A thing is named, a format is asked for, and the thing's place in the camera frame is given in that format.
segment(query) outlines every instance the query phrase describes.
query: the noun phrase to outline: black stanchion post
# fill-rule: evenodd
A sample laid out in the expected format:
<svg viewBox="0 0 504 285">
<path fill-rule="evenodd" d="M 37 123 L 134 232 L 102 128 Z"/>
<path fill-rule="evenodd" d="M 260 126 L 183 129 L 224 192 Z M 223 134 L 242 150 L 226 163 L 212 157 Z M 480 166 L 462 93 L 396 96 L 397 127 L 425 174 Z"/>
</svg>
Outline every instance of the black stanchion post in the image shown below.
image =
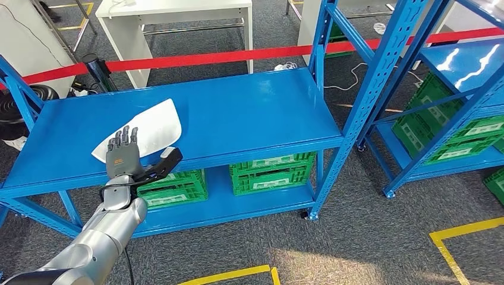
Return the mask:
<svg viewBox="0 0 504 285">
<path fill-rule="evenodd" d="M 82 57 L 82 62 L 104 92 L 117 91 L 117 87 L 109 76 L 111 72 L 103 59 L 99 59 L 94 53 L 88 53 Z"/>
</svg>

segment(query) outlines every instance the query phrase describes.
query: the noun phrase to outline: blue metal shelf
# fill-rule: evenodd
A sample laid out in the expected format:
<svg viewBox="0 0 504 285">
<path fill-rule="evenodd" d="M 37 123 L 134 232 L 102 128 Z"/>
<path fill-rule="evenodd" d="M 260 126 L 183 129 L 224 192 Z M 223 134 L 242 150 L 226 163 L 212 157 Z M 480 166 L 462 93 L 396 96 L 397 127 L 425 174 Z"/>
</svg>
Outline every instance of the blue metal shelf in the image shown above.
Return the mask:
<svg viewBox="0 0 504 285">
<path fill-rule="evenodd" d="M 472 12 L 504 29 L 504 1 L 501 0 L 457 0 Z"/>
<path fill-rule="evenodd" d="M 474 7 L 479 4 L 489 3 L 484 0 L 459 2 L 473 11 Z M 406 182 L 504 164 L 504 155 L 490 147 L 476 156 L 423 165 L 453 134 L 472 120 L 504 113 L 504 97 L 501 91 L 504 85 L 503 39 L 423 48 L 448 3 L 450 0 L 433 2 L 425 21 L 420 25 L 417 35 L 357 138 L 359 148 L 363 148 L 365 144 L 369 145 L 370 150 L 375 154 L 390 179 L 390 183 L 383 188 L 383 193 L 388 198 L 393 198 L 397 189 Z M 493 14 L 489 10 L 484 11 L 479 8 L 476 10 L 486 19 L 492 18 L 493 23 L 502 27 L 500 20 L 503 19 L 502 15 L 504 14 L 497 6 Z M 429 66 L 431 71 L 453 91 L 454 95 L 429 103 L 428 106 L 413 108 L 403 114 L 381 118 L 391 97 L 397 92 L 399 83 L 418 59 Z M 463 107 L 415 157 L 410 157 L 391 130 L 394 121 L 401 115 L 453 100 L 453 97 L 464 100 Z M 374 131 L 378 132 L 399 165 L 400 170 L 397 175 L 392 173 L 379 149 L 372 142 L 371 135 Z"/>
<path fill-rule="evenodd" d="M 176 172 L 338 147 L 343 140 L 306 68 L 56 100 L 46 102 L 0 192 L 22 197 L 71 189 L 75 178 L 80 187 L 105 183 L 105 165 L 91 151 L 111 130 L 168 98 L 182 125 L 175 146 L 184 159 Z M 155 153 L 142 163 L 158 160 Z"/>
<path fill-rule="evenodd" d="M 229 167 L 206 169 L 208 200 L 149 210 L 134 238 L 311 207 L 310 184 L 235 196 Z"/>
<path fill-rule="evenodd" d="M 149 211 L 135 237 L 300 208 L 307 210 L 310 220 L 316 220 L 426 2 L 399 1 L 375 52 L 342 16 L 336 0 L 322 0 L 308 68 L 54 102 L 39 100 L 0 56 L 0 83 L 11 91 L 30 130 L 26 145 L 0 189 L 0 202 L 65 235 L 76 236 L 81 229 L 80 217 L 67 189 L 107 180 L 104 164 L 90 152 L 133 115 L 171 98 L 182 125 L 175 146 L 184 155 L 174 171 L 207 169 L 209 199 Z M 327 109 L 323 94 L 324 57 L 333 22 L 357 45 L 368 63 L 342 131 Z M 27 104 L 28 99 L 38 108 Z M 323 153 L 328 148 L 334 150 L 325 167 Z M 232 194 L 226 164 L 306 151 L 317 151 L 317 189 L 307 184 L 240 197 Z M 157 163 L 158 154 L 141 162 Z M 72 223 L 26 198 L 55 191 L 59 191 Z"/>
<path fill-rule="evenodd" d="M 376 124 L 376 131 L 380 135 L 395 162 L 399 165 L 401 170 L 403 170 L 412 162 L 412 159 L 406 149 L 404 149 L 400 140 L 398 140 L 392 132 L 392 125 L 393 122 L 378 123 Z M 490 147 L 476 156 L 420 166 L 414 170 L 410 176 L 408 176 L 405 182 L 472 171 L 503 164 L 504 154 L 499 152 L 496 148 Z"/>
<path fill-rule="evenodd" d="M 504 39 L 426 47 L 418 57 L 453 93 L 465 92 L 481 87 L 499 69 L 504 62 Z M 504 105 L 504 97 L 495 96 L 486 103 L 495 105 Z"/>
</svg>

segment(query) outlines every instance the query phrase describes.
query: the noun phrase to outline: robotic arm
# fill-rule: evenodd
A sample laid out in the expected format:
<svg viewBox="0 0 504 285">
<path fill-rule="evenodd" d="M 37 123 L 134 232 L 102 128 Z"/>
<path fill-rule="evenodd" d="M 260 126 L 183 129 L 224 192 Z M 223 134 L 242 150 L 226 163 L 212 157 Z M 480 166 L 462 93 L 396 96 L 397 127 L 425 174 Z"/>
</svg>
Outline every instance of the robotic arm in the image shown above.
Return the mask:
<svg viewBox="0 0 504 285">
<path fill-rule="evenodd" d="M 161 161 L 143 170 L 137 146 L 137 128 L 116 133 L 108 144 L 106 169 L 110 181 L 82 232 L 55 258 L 36 271 L 22 273 L 3 285 L 104 284 L 115 261 L 147 215 L 147 204 L 136 196 L 136 187 L 165 178 L 182 160 L 178 148 L 168 147 Z"/>
</svg>

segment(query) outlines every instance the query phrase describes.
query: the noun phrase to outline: shelf caster wheel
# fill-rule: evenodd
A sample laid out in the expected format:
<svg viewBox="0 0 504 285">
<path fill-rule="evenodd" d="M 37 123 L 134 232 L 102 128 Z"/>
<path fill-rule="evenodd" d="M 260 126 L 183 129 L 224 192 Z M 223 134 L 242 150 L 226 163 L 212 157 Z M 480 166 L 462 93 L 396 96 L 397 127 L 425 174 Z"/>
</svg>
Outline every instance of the shelf caster wheel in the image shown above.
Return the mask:
<svg viewBox="0 0 504 285">
<path fill-rule="evenodd" d="M 309 220 L 310 215 L 308 215 L 308 211 L 301 212 L 301 218 L 304 220 Z"/>
<path fill-rule="evenodd" d="M 395 197 L 395 193 L 388 193 L 388 194 L 385 194 L 385 197 L 387 197 L 387 199 L 392 199 Z"/>
<path fill-rule="evenodd" d="M 367 149 L 366 145 L 363 144 L 362 146 L 357 146 L 357 151 L 360 153 L 363 153 Z"/>
</svg>

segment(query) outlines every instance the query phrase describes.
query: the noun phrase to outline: red barrier rope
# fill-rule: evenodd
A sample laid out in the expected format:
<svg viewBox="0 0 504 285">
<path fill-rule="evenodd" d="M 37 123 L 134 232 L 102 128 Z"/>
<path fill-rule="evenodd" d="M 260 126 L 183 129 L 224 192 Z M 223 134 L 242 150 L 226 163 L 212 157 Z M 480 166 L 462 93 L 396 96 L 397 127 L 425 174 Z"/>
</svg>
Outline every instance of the red barrier rope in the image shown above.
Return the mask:
<svg viewBox="0 0 504 285">
<path fill-rule="evenodd" d="M 455 31 L 450 33 L 432 34 L 427 43 L 452 42 L 456 40 L 475 39 L 479 37 L 490 37 L 503 35 L 504 31 L 499 28 L 482 28 L 469 31 Z M 409 37 L 407 44 L 410 44 L 413 37 Z M 372 49 L 377 49 L 380 39 L 366 40 Z M 327 46 L 327 53 L 350 52 L 355 48 L 350 42 L 330 43 Z M 224 62 L 246 61 L 249 59 L 283 58 L 289 56 L 309 55 L 311 46 L 286 46 L 273 47 L 267 49 L 239 50 L 235 52 L 202 53 L 198 55 L 178 55 L 162 58 L 133 59 L 130 61 L 109 61 L 108 68 L 112 72 L 147 69 L 147 68 L 169 68 L 186 67 L 190 65 L 220 64 Z M 47 80 L 54 80 L 63 77 L 86 74 L 84 64 L 78 63 L 62 68 L 53 69 L 33 75 L 23 77 L 27 84 L 38 83 Z"/>
</svg>

